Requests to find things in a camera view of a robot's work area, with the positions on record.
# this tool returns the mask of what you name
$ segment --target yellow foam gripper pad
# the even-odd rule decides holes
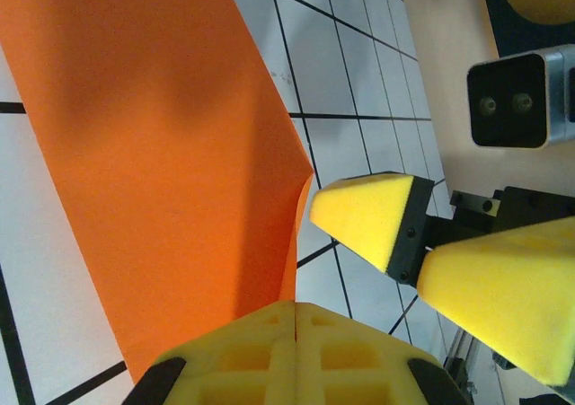
[[[423,263],[420,297],[541,383],[575,358],[575,216],[449,243]]]
[[[435,357],[294,302],[267,306],[161,356],[125,405],[142,398],[153,405],[465,405]]]
[[[310,219],[377,269],[414,286],[432,190],[433,181],[398,173],[338,180],[315,194]]]

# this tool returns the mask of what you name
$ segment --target white grid surface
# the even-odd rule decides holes
[[[310,196],[341,178],[408,172],[437,183],[432,215],[452,215],[403,0],[235,1],[316,169]],[[21,101],[4,55],[0,101]],[[30,376],[33,398],[25,403],[120,403],[132,383],[25,115],[0,118],[0,169],[0,267]],[[26,221],[32,212],[50,227],[35,230]],[[22,242],[30,233],[38,239]],[[298,259],[297,300],[445,358],[453,323],[419,300],[400,319],[416,292],[307,217]],[[108,368],[119,374],[81,394]],[[0,403],[18,403],[5,354]]]

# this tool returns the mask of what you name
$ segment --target orange paper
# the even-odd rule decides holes
[[[0,14],[135,380],[167,348],[294,298],[312,168],[232,0],[0,0]]]

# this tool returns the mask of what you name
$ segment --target orange cloth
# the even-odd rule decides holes
[[[232,0],[0,0],[0,14],[134,380],[166,349],[294,298],[312,168]]]

